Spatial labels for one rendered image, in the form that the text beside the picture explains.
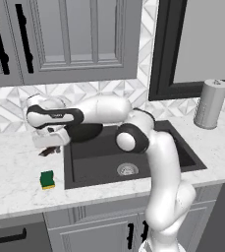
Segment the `black window frame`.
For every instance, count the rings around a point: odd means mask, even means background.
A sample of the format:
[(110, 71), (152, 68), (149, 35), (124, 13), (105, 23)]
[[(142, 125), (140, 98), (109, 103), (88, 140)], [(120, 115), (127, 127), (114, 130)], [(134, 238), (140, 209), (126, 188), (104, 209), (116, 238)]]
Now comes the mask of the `black window frame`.
[(159, 0), (148, 99), (199, 97), (225, 81), (225, 0)]

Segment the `dark grey cabinet panel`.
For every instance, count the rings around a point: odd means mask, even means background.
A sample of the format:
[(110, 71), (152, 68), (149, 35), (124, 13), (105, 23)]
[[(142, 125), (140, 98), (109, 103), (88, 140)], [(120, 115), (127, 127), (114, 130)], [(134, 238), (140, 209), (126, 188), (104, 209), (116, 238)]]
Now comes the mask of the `dark grey cabinet panel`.
[(221, 188), (197, 252), (225, 252), (225, 184)]

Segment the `dark grey sink basin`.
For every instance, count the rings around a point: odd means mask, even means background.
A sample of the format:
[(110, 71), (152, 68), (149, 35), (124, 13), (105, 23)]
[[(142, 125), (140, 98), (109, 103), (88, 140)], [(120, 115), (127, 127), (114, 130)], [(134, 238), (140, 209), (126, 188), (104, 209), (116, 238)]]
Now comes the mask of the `dark grey sink basin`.
[[(146, 154), (128, 154), (115, 143), (116, 126), (105, 126), (93, 139), (71, 142), (64, 147), (65, 188), (73, 189), (150, 176)], [(117, 167), (132, 163), (139, 169), (135, 175), (120, 176)]]

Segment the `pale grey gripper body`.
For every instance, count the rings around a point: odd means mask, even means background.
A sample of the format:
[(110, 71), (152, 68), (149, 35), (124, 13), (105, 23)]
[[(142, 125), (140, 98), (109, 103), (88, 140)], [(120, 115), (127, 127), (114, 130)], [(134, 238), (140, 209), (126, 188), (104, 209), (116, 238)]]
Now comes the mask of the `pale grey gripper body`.
[(31, 133), (32, 141), (37, 148), (66, 146), (71, 139), (65, 128), (53, 132), (35, 130)]

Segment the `silver sink drain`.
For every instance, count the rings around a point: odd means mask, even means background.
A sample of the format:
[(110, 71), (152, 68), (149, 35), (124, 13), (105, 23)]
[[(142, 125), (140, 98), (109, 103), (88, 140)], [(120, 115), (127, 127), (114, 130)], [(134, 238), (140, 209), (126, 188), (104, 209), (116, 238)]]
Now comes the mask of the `silver sink drain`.
[(117, 172), (120, 176), (135, 175), (139, 173), (139, 169), (132, 163), (122, 163), (117, 167)]

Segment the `wide grey wall cupboard door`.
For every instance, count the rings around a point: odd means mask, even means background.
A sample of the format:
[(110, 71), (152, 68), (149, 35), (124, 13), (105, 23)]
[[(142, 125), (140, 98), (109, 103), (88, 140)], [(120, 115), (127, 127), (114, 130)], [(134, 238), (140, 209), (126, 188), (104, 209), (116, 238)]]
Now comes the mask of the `wide grey wall cupboard door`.
[[(28, 72), (16, 4), (27, 18)], [(137, 76), (141, 0), (7, 0), (23, 82), (63, 84)]]

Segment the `dark grey dishwasher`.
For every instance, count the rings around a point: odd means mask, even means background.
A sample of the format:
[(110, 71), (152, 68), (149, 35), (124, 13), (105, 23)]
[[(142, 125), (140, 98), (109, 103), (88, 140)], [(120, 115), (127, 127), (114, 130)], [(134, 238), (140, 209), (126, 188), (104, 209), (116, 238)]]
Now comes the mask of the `dark grey dishwasher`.
[(27, 229), (27, 238), (0, 244), (0, 252), (52, 252), (43, 214), (13, 217), (0, 220), (4, 234)]

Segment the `green and yellow sponge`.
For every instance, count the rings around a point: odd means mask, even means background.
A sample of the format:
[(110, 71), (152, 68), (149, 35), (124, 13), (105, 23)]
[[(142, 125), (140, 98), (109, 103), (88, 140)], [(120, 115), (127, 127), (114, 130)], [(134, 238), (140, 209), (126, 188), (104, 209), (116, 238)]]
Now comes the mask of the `green and yellow sponge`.
[(40, 185), (43, 190), (55, 187), (54, 173), (52, 170), (43, 171), (40, 174)]

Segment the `grey base cupboard door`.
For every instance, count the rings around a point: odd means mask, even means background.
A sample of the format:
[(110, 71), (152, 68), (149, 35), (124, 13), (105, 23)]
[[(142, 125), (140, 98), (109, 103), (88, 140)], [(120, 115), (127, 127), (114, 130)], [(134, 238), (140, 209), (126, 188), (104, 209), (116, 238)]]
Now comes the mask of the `grey base cupboard door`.
[[(147, 205), (147, 201), (147, 197), (140, 197), (141, 211), (139, 213), (139, 225), (135, 240), (136, 252), (139, 252), (139, 248), (145, 239), (145, 234), (143, 232), (147, 229), (147, 224), (145, 223), (143, 211)], [(212, 213), (215, 202), (216, 200), (211, 196), (202, 196), (196, 198), (192, 204), (178, 232), (178, 241), (187, 252), (197, 251), (197, 246), (207, 225), (210, 214)]]
[(128, 224), (138, 220), (137, 214), (91, 220), (48, 230), (53, 252), (134, 252), (128, 249)]

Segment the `grey paper towel roll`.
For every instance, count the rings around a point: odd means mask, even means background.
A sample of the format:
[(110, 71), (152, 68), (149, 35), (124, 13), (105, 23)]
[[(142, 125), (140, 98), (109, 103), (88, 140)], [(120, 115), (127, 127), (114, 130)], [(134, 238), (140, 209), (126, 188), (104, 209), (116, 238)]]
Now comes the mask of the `grey paper towel roll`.
[(217, 127), (218, 117), (225, 98), (225, 82), (216, 79), (204, 81), (194, 117), (197, 127), (212, 130)]

